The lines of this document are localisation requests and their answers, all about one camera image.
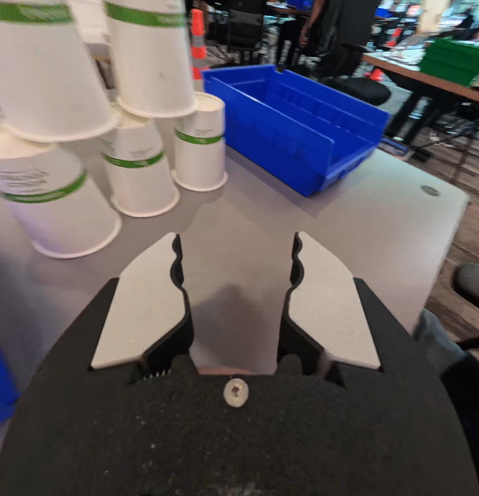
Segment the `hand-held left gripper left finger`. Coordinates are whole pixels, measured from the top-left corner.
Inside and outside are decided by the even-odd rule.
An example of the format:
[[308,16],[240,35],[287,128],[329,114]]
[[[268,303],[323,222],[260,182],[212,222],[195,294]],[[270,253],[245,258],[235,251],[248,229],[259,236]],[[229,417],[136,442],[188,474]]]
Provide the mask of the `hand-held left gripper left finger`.
[[169,232],[121,272],[92,369],[136,363],[156,375],[189,353],[194,330],[181,263],[180,235]]

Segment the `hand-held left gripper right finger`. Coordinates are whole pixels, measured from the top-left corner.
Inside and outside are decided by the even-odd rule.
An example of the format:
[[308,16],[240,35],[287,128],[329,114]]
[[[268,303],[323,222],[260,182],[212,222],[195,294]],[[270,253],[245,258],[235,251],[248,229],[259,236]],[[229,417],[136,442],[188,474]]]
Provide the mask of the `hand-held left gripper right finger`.
[[290,283],[279,329],[279,375],[328,377],[338,365],[379,371],[381,362],[354,276],[303,231],[293,238]]

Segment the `white paper cup green band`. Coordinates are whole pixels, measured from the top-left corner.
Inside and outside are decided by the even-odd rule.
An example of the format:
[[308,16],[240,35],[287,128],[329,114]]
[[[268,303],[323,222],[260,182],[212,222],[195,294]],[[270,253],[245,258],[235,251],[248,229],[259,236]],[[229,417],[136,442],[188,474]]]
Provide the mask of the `white paper cup green band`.
[[225,103],[205,92],[195,92],[194,113],[176,120],[174,180],[198,192],[220,189],[228,180],[225,169]]
[[181,194],[156,123],[128,113],[116,103],[112,108],[120,118],[119,125],[99,140],[113,206],[134,218],[172,210]]
[[44,143],[119,125],[65,1],[0,1],[0,108],[11,133]]
[[195,112],[184,1],[103,1],[118,103],[150,119]]
[[111,243],[122,220],[77,155],[0,125],[0,199],[41,254],[84,257]]

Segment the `wooden desk black legs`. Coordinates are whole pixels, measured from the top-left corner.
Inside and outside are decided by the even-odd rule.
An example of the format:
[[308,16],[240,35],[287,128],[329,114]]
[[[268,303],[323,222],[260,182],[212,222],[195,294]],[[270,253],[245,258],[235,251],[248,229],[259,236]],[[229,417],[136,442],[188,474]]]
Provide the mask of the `wooden desk black legs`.
[[445,79],[421,72],[418,68],[404,65],[385,57],[383,52],[365,53],[361,60],[385,72],[393,81],[405,82],[412,92],[389,123],[385,135],[394,138],[408,121],[410,114],[422,98],[429,98],[420,119],[409,129],[403,144],[410,146],[419,132],[429,126],[441,111],[449,111],[453,103],[467,101],[479,103],[479,90],[462,86]]

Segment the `green plastic bin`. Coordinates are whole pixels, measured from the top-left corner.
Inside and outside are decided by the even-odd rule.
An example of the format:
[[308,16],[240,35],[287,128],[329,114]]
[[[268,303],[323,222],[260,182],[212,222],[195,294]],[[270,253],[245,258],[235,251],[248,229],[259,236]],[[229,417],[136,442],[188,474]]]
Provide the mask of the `green plastic bin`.
[[450,38],[436,39],[419,63],[424,74],[466,87],[479,87],[479,46]]

